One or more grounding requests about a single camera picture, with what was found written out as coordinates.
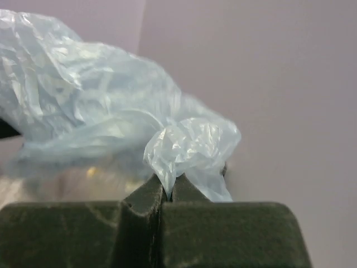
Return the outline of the light blue trash bag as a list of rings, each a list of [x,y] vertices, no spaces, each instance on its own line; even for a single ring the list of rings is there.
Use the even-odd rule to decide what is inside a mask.
[[[124,199],[184,175],[229,202],[224,166],[237,126],[184,93],[153,61],[83,41],[54,17],[1,10],[1,119],[24,138],[1,203]]]

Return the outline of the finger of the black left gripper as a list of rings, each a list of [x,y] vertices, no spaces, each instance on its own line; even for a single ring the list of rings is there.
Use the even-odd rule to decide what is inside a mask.
[[[21,134],[10,126],[6,121],[0,119],[0,138],[10,138],[20,136]]]

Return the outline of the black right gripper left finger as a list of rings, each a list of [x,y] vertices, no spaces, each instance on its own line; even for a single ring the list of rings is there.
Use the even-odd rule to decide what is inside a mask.
[[[158,267],[164,200],[153,176],[121,201],[9,204],[1,210],[1,266]]]

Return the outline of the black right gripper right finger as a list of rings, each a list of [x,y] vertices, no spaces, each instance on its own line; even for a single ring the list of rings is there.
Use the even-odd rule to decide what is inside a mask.
[[[281,203],[214,203],[186,176],[161,207],[162,267],[311,267],[297,218]]]

